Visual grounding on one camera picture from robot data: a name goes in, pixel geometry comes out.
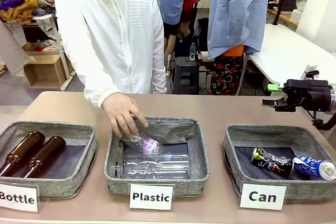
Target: hand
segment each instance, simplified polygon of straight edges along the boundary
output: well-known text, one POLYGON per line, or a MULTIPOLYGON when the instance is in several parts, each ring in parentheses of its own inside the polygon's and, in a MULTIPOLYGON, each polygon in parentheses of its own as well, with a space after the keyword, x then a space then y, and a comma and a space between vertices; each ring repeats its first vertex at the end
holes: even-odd
POLYGON ((112 124, 112 130, 121 137, 122 134, 118 128, 118 124, 122 128, 126 136, 138 135, 139 131, 134 123, 131 114, 135 115, 143 126, 148 127, 146 118, 141 114, 137 104, 132 98, 121 93, 114 93, 103 101, 103 108, 107 113, 112 124))

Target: brown glass bottle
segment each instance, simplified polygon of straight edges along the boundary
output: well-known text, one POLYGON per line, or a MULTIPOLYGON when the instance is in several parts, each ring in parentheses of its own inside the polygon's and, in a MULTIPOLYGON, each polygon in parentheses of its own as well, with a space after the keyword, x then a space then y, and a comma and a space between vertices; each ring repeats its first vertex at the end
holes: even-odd
POLYGON ((21 178, 38 178, 45 173, 65 149, 66 142, 60 136, 53 136, 42 149, 30 159, 21 178))
POLYGON ((41 150, 44 140, 45 137, 42 133, 31 131, 8 154, 4 165, 0 168, 0 176, 11 177, 27 165, 27 162, 41 150))

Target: black stool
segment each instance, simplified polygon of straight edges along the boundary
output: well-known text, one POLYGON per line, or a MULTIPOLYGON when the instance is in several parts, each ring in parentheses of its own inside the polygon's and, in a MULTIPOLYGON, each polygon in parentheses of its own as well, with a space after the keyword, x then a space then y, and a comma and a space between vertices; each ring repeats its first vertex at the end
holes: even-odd
POLYGON ((173 94, 198 94, 199 79, 196 60, 189 57, 175 58, 173 70, 173 94))

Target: shelf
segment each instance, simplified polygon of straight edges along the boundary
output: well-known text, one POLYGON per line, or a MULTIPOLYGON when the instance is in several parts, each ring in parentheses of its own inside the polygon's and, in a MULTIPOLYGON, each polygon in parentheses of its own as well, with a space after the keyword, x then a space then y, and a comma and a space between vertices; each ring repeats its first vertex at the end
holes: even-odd
POLYGON ((60 55, 30 55, 24 73, 32 89, 59 89, 66 81, 60 55))

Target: white hooded jacket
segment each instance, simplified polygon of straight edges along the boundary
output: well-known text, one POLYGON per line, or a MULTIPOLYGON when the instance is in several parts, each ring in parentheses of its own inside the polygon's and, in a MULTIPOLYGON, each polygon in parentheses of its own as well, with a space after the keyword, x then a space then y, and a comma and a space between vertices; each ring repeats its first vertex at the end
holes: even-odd
POLYGON ((163 23, 156 0, 55 0, 65 51, 101 107, 109 95, 166 92, 163 23))

